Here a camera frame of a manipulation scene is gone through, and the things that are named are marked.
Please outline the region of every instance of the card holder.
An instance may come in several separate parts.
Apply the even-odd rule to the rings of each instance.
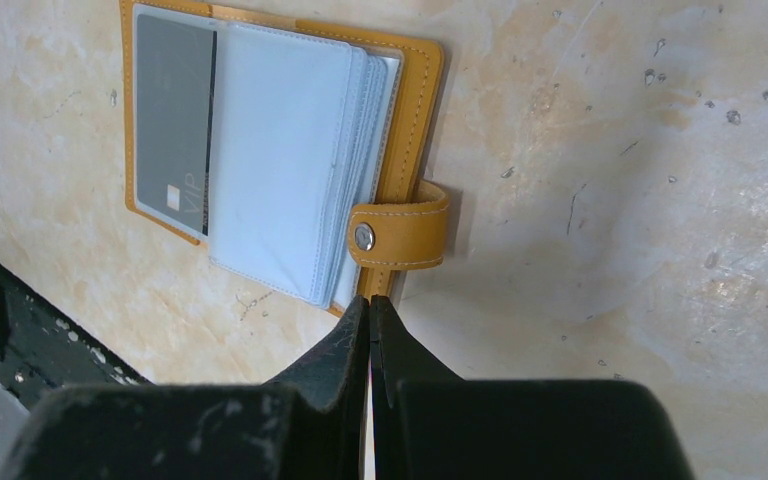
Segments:
[[[344,232],[343,237],[347,242],[350,256],[346,256],[342,264],[348,265],[349,262],[354,262],[354,264],[362,267],[358,276],[356,291],[368,297],[389,294],[394,274],[399,270],[427,268],[442,261],[448,197],[436,186],[419,180],[417,172],[440,82],[443,60],[440,47],[428,40],[311,20],[292,19],[187,1],[120,0],[125,71],[125,186],[126,206],[130,210],[149,218],[193,244],[199,243],[197,238],[169,225],[157,216],[141,211],[134,201],[134,110],[131,52],[133,48],[133,8],[139,4],[215,20],[243,22],[347,42],[356,47],[363,47],[368,51],[397,52],[401,58],[400,78],[396,87],[394,103],[388,113],[391,117],[389,135],[386,145],[384,145],[381,164],[377,169],[373,169],[373,173],[375,170],[379,171],[378,182],[374,189],[375,202],[374,204],[356,205],[352,210],[350,219],[345,223],[340,225],[339,221],[335,220],[337,223],[324,225],[322,229],[331,232]],[[216,102],[216,106],[222,108],[221,102]],[[351,175],[361,176],[369,174],[369,168],[351,173]],[[220,172],[211,171],[211,188],[221,176]],[[350,193],[346,192],[346,195],[342,195],[341,198],[350,198]],[[214,205],[211,205],[211,235],[208,240],[212,252],[214,247],[218,247],[214,244],[216,240],[212,216],[216,212],[214,212],[213,207]],[[374,245],[370,250],[362,250],[357,246],[355,237],[360,223],[365,224],[363,228],[369,229],[375,236]],[[293,231],[288,229],[283,232],[292,237]],[[292,248],[296,248],[300,243],[306,243],[306,240],[296,239],[295,242],[289,243],[292,243]],[[317,275],[325,275],[326,273],[333,275],[334,269],[329,272],[317,272]],[[293,284],[292,279],[284,280],[288,280],[285,285],[273,285],[273,287],[281,287],[285,291],[298,287],[298,285]],[[268,283],[266,279],[259,279],[259,281]],[[320,283],[329,282],[323,277]],[[332,304],[329,310],[339,313],[341,309],[341,305]]]
[[[327,308],[374,59],[258,26],[230,25],[219,38],[228,58],[216,67],[211,260]]]

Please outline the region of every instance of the beige marble surface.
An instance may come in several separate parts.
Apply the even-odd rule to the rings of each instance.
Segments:
[[[400,311],[446,364],[641,382],[768,478],[768,2],[233,3],[445,45],[456,235]],[[0,1],[0,261],[152,380],[264,380],[334,319],[125,210],[121,68],[116,2]]]

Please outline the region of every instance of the stain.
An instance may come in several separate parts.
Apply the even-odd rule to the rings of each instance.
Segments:
[[[732,125],[740,125],[740,112],[737,110],[729,110],[726,112],[726,120]]]
[[[74,288],[72,288],[72,296],[79,302],[84,303],[87,301],[87,282],[85,280],[78,280],[75,282]]]
[[[683,95],[669,90],[658,92],[655,98],[658,100],[657,106],[661,107],[665,104],[672,107],[676,103],[681,104],[684,107],[695,107],[699,103],[693,95]]]
[[[572,225],[572,216],[573,216],[573,213],[575,212],[575,199],[578,197],[578,194],[581,193],[582,190],[584,190],[584,187],[586,186],[587,184],[585,183],[572,196],[572,201],[570,202],[570,218],[569,218],[569,221],[567,222],[567,236],[569,236],[570,225]]]
[[[660,52],[661,49],[664,48],[664,45],[666,45],[666,44],[667,44],[667,39],[666,38],[662,38],[662,39],[658,40],[658,44],[655,45],[655,54],[652,55],[652,56],[653,57],[657,57],[658,56],[658,52]]]
[[[511,102],[506,101],[502,90],[491,88],[482,92],[478,97],[480,115],[477,118],[506,118],[512,113],[510,111],[511,107]],[[502,122],[497,123],[495,121],[485,123],[483,120],[481,123],[477,123],[475,128],[478,131],[479,139],[473,141],[477,143],[487,143],[495,147],[495,157],[502,162],[509,162],[513,156],[513,145],[511,141],[513,132],[511,132],[510,125],[501,125],[501,123]]]
[[[631,149],[632,149],[632,148],[634,148],[634,147],[636,147],[638,143],[640,143],[640,140],[635,140],[635,141],[634,141],[634,143],[632,143],[631,145],[629,145],[628,147],[626,147],[626,148],[625,148],[625,150],[623,150],[623,151],[622,151],[622,153],[620,153],[620,156],[622,157],[622,156],[623,156],[623,155],[625,155],[626,153],[630,152],[630,151],[631,151]]]
[[[630,30],[623,25],[622,17],[609,11],[604,14],[600,12],[600,16],[592,23],[590,31],[593,33],[590,35],[588,49],[593,49],[596,53],[610,52],[612,56],[626,54],[629,55],[628,58],[633,58],[631,50],[636,49],[629,41]]]
[[[679,131],[687,130],[687,127],[693,123],[693,119],[676,109],[663,110],[658,113],[658,118],[664,125],[675,127]]]
[[[23,48],[25,52],[44,49],[43,37],[39,35],[29,35],[28,38],[25,40],[25,45],[23,46]]]
[[[705,259],[705,268],[711,270],[716,267],[720,262],[720,254],[717,252],[711,252],[708,254],[708,258]]]
[[[554,88],[551,92],[543,87],[538,88],[534,93],[534,100],[531,102],[531,114],[538,118],[548,114],[555,103],[557,96],[555,92]]]

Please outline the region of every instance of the yellow leather card holder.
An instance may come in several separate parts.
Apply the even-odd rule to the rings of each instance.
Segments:
[[[448,196],[439,187],[418,178],[443,68],[443,51],[437,43],[206,3],[120,0],[125,100],[125,204],[129,210],[194,245],[199,244],[198,239],[139,210],[135,201],[132,14],[134,5],[138,3],[219,20],[331,38],[370,49],[398,49],[402,55],[402,70],[381,165],[376,203],[356,206],[347,226],[350,253],[362,267],[357,291],[367,297],[387,295],[394,272],[428,268],[442,262]],[[366,224],[375,236],[374,245],[368,251],[360,250],[354,239],[359,223]],[[331,311],[339,313],[336,308]]]

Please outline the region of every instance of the leather wallet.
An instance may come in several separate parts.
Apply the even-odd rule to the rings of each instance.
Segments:
[[[135,41],[146,30],[134,20],[146,8],[213,22],[209,168],[195,182],[205,222],[195,228],[138,195],[150,155],[140,153],[145,109],[135,101]],[[442,68],[437,44],[194,2],[120,0],[120,10],[130,210],[191,243],[207,240],[215,263],[334,313],[355,292],[389,294],[399,270],[442,262],[448,197],[417,178]],[[181,62],[201,78],[200,61]],[[169,187],[171,208],[178,188]]]

